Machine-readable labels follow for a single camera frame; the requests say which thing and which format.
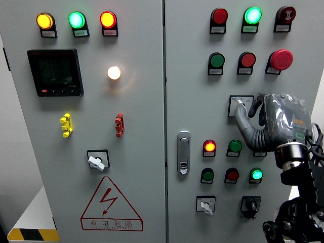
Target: green indicator light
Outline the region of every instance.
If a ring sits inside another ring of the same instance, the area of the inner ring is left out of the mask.
[[[253,179],[259,180],[262,178],[262,176],[263,176],[262,170],[260,170],[260,169],[252,170],[252,178]]]
[[[216,54],[212,57],[211,59],[211,64],[214,66],[214,67],[220,67],[224,64],[224,57],[220,54]]]
[[[234,140],[229,143],[229,149],[234,153],[240,152],[242,150],[242,143],[238,140]]]
[[[262,16],[262,12],[261,12],[261,9],[259,9],[258,7],[251,7],[249,9],[247,9],[244,14],[245,21],[248,24],[259,23],[261,16]]]
[[[70,25],[75,29],[80,29],[84,26],[86,19],[80,12],[73,12],[69,16]]]
[[[302,140],[305,139],[305,135],[302,134],[302,133],[296,133],[295,135],[296,135],[296,138],[299,138],[299,139],[302,139]]]
[[[205,181],[211,181],[214,178],[214,175],[211,172],[206,172],[204,173],[203,178]]]

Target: yellow terminal connector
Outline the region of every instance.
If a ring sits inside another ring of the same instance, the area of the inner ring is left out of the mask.
[[[62,118],[60,119],[60,123],[62,125],[62,130],[65,131],[63,133],[63,137],[67,138],[70,136],[70,134],[73,131],[73,126],[72,126],[72,120],[71,120],[71,115],[69,113],[66,113]]]

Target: red terminal connector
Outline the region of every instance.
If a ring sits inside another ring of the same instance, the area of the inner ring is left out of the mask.
[[[124,131],[125,131],[123,114],[121,114],[121,113],[117,114],[115,123],[116,123],[116,131],[117,131],[116,136],[118,138],[120,138],[124,134]]]

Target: yellow and black stripe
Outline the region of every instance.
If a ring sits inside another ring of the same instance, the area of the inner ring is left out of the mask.
[[[56,229],[12,229],[8,240],[60,241]]]

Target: lightning bolt symbol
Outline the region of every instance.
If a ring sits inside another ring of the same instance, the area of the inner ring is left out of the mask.
[[[106,201],[112,201],[109,207],[103,211],[102,216],[104,216],[106,213],[108,213],[108,209],[113,205],[113,203],[117,200],[118,197],[110,198],[110,199],[105,199],[108,194],[111,192],[111,188],[108,188],[106,193],[103,195],[102,199],[100,200],[100,203],[104,203]]]

